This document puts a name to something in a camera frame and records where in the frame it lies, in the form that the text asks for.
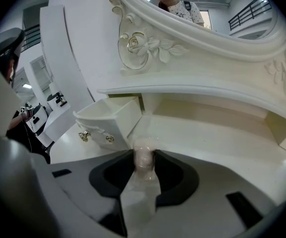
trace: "black clothing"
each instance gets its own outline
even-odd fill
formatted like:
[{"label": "black clothing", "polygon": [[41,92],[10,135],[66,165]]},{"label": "black clothing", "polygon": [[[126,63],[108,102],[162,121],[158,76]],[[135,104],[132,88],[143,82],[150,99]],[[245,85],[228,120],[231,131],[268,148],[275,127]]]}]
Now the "black clothing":
[{"label": "black clothing", "polygon": [[[13,118],[17,117],[18,115],[20,114],[18,111],[16,111]],[[8,130],[6,136],[9,139],[13,139],[26,146],[29,152],[43,155],[46,162],[50,164],[50,156],[43,150],[42,143],[36,138],[35,134],[25,122],[21,121],[16,127]]]}]

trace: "gold drawer knob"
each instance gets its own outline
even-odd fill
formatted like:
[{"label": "gold drawer knob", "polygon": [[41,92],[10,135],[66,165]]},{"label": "gold drawer knob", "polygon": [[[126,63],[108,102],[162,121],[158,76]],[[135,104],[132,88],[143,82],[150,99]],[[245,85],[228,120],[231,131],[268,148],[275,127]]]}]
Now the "gold drawer knob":
[{"label": "gold drawer knob", "polygon": [[82,141],[84,142],[88,142],[88,135],[91,136],[90,132],[88,132],[87,130],[85,130],[84,132],[80,132],[79,133],[79,137],[82,139]]},{"label": "gold drawer knob", "polygon": [[106,136],[105,139],[109,142],[109,143],[112,143],[114,141],[114,137],[109,135],[109,136]]}]

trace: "black padded cushion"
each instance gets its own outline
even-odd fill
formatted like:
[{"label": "black padded cushion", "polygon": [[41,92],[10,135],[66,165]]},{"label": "black padded cushion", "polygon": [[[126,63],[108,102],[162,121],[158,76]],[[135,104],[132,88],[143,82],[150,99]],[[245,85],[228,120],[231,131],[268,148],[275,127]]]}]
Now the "black padded cushion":
[{"label": "black padded cushion", "polygon": [[123,155],[95,167],[89,175],[92,187],[101,196],[119,198],[134,172],[133,156],[133,150],[129,150]]},{"label": "black padded cushion", "polygon": [[[162,194],[156,207],[179,205],[188,199],[199,184],[198,173],[188,164],[160,150],[155,152],[155,172]],[[93,188],[101,196],[119,199],[134,172],[133,150],[94,168],[89,175]]]},{"label": "black padded cushion", "polygon": [[199,185],[199,175],[193,167],[160,150],[155,152],[155,173],[161,187],[156,207],[179,205],[187,200]]},{"label": "black padded cushion", "polygon": [[117,204],[115,204],[113,211],[110,214],[107,214],[102,220],[99,221],[99,223],[120,236],[127,237],[127,229],[120,200],[118,200]]}]

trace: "black rubber pad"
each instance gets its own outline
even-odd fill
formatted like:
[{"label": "black rubber pad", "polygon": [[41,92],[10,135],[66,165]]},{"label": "black rubber pad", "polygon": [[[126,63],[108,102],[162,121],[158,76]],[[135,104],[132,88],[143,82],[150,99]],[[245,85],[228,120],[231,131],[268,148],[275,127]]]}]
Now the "black rubber pad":
[{"label": "black rubber pad", "polygon": [[228,194],[226,197],[247,228],[254,226],[263,218],[241,192]]},{"label": "black rubber pad", "polygon": [[160,150],[155,152],[155,173],[161,187],[156,207],[182,204],[197,189],[199,175],[193,167]]},{"label": "black rubber pad", "polygon": [[133,150],[95,167],[89,181],[101,196],[119,198],[134,172]]},{"label": "black rubber pad", "polygon": [[69,173],[71,173],[71,171],[69,169],[62,169],[62,170],[58,170],[58,171],[53,172],[53,176],[54,176],[54,178],[57,178],[57,177],[65,176]]}]

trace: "white t-shirt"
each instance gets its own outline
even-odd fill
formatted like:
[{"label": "white t-shirt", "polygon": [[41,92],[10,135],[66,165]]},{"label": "white t-shirt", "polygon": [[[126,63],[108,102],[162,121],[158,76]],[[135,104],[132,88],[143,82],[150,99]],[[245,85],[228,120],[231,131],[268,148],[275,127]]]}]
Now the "white t-shirt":
[{"label": "white t-shirt", "polygon": [[198,6],[194,2],[190,2],[191,10],[188,11],[183,1],[179,1],[176,5],[168,7],[168,11],[180,18],[184,18],[193,23],[204,23]]}]

